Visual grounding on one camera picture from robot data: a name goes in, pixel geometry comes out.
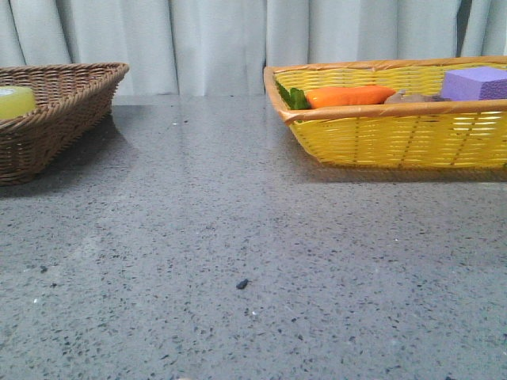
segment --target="purple foam block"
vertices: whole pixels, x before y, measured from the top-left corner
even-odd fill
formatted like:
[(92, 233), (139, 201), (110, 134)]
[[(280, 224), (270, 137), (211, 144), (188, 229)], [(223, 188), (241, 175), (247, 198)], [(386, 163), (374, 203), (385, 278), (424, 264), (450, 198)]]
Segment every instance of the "purple foam block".
[(507, 71), (488, 66), (447, 71), (440, 95), (452, 101), (505, 99)]

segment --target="basket rim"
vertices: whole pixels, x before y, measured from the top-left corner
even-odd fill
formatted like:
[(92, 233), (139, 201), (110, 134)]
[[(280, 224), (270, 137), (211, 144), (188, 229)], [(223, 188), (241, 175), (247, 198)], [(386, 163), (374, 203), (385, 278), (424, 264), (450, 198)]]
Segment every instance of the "basket rim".
[(93, 68), (102, 67), (113, 68), (114, 70), (112, 73), (103, 74), (98, 77), (97, 80), (76, 89), (72, 94), (41, 105), (31, 112), (12, 119), (1, 119), (0, 131), (13, 130), (16, 127), (30, 123), (48, 122), (49, 120), (60, 117), (62, 114), (68, 112), (69, 109), (72, 109), (93, 95), (100, 93), (104, 88), (117, 84), (128, 72), (129, 65), (127, 63), (108, 62), (0, 67), (0, 73), (26, 72), (32, 70), (92, 70)]
[(294, 121), (336, 120), (348, 117), (420, 116), (507, 111), (507, 99), (492, 101), (438, 101), (428, 103), (398, 103), (374, 105), (346, 105), (316, 109), (292, 110), (283, 101), (275, 83), (275, 74), (296, 70), (329, 70), (337, 68), (387, 70), (400, 67), (451, 66), (461, 63), (507, 64), (507, 56), (483, 55), (442, 59), (391, 59), (337, 63), (309, 63), (293, 66), (266, 66), (264, 81), (273, 107), (287, 124)]

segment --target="yellow wicker basket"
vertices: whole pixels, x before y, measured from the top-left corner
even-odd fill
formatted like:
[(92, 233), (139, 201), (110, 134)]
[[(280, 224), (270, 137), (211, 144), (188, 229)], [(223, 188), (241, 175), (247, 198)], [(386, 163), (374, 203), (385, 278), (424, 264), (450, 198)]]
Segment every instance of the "yellow wicker basket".
[(507, 57), (383, 60), (267, 66), (266, 91), (306, 152), (320, 162), (380, 168), (499, 169), (507, 163), (507, 100), (442, 101), (291, 110), (276, 81), (303, 90), (377, 84), (438, 94), (447, 70), (490, 66)]
[(111, 111), (126, 63), (0, 68), (0, 86), (31, 87), (37, 108), (0, 120), (0, 185), (30, 181)]

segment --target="white curtain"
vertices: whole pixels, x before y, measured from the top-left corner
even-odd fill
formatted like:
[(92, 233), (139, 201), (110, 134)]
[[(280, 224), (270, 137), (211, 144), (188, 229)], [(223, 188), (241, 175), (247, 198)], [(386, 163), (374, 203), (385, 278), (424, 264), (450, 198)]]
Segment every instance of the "white curtain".
[(119, 94), (263, 93), (262, 68), (504, 55), (506, 0), (0, 0), (0, 66), (126, 62)]

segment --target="speckled countertop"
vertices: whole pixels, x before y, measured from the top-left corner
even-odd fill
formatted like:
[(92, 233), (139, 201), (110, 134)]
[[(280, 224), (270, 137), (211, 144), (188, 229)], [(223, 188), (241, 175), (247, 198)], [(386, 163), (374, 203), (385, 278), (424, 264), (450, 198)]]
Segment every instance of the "speckled countertop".
[(0, 188), (0, 379), (506, 379), (506, 177), (323, 167), (265, 97), (120, 98)]

